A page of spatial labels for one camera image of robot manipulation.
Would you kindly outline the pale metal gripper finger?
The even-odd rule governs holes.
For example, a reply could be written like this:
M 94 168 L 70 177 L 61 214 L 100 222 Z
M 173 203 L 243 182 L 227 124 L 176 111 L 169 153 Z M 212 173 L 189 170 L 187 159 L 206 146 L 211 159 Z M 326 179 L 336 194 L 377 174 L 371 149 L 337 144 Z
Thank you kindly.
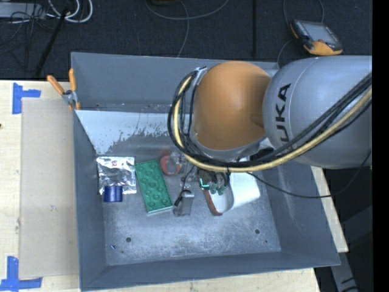
M 181 190 L 194 190 L 198 186 L 198 176 L 188 175 L 181 178 Z
M 180 151 L 174 151 L 171 153 L 171 159 L 174 162 L 174 171 L 180 172 L 181 168 L 186 163 L 185 156 Z

